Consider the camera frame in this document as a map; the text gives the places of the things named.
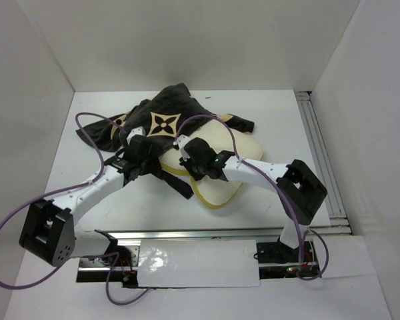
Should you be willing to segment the cream pillow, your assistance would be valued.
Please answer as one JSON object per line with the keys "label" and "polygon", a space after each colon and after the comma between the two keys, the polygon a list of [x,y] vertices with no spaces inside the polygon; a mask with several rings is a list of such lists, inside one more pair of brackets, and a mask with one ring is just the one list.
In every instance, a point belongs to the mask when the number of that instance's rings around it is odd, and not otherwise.
{"label": "cream pillow", "polygon": [[207,152],[207,158],[195,157],[188,162],[181,162],[181,153],[171,148],[160,157],[162,168],[178,177],[190,178],[191,188],[200,202],[209,209],[220,209],[226,206],[239,190],[240,182],[225,180],[222,169],[224,161],[234,155],[244,159],[260,160],[264,150],[251,134],[255,123],[235,115],[220,116],[220,121],[208,119],[206,124],[194,133],[188,130],[199,124],[195,119],[184,125],[181,133],[194,140],[200,138],[202,142],[194,142],[201,151],[206,147],[212,148]]}

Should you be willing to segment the black floral pillowcase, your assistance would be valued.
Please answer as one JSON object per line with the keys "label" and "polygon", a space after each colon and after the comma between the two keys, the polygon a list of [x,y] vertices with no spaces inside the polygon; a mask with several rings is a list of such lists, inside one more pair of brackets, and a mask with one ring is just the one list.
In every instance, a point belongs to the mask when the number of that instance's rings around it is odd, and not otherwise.
{"label": "black floral pillowcase", "polygon": [[159,164],[154,172],[186,199],[196,196],[205,205],[223,206],[240,188],[240,183],[213,181],[204,177],[184,182],[188,171],[179,164],[173,149],[177,134],[200,137],[216,150],[236,149],[241,156],[259,160],[264,150],[252,133],[254,122],[233,114],[218,115],[208,111],[192,96],[183,83],[162,89],[154,98],[145,99],[132,110],[88,124],[76,131],[88,146],[114,153],[122,149],[130,132],[141,127],[153,143],[152,156]]}

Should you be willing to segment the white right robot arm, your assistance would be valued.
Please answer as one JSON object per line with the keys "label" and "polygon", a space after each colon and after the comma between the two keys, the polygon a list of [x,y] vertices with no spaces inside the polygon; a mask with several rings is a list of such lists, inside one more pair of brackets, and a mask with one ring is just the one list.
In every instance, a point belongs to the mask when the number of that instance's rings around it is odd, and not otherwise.
{"label": "white right robot arm", "polygon": [[233,151],[216,153],[204,139],[185,135],[173,147],[181,154],[180,164],[196,181],[208,177],[274,191],[290,219],[279,236],[277,252],[284,261],[299,256],[306,232],[327,197],[326,187],[305,162],[276,164],[244,159]]}

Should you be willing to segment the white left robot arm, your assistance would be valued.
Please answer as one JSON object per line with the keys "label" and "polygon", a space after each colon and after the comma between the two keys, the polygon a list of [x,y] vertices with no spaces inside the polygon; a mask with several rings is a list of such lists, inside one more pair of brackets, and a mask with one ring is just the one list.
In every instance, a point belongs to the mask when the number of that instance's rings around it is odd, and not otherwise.
{"label": "white left robot arm", "polygon": [[87,185],[56,197],[42,197],[29,206],[19,245],[53,267],[76,257],[95,257],[104,266],[118,258],[116,238],[98,229],[78,231],[75,226],[94,206],[121,190],[150,168],[159,168],[158,146],[141,135],[105,161],[104,170]]}

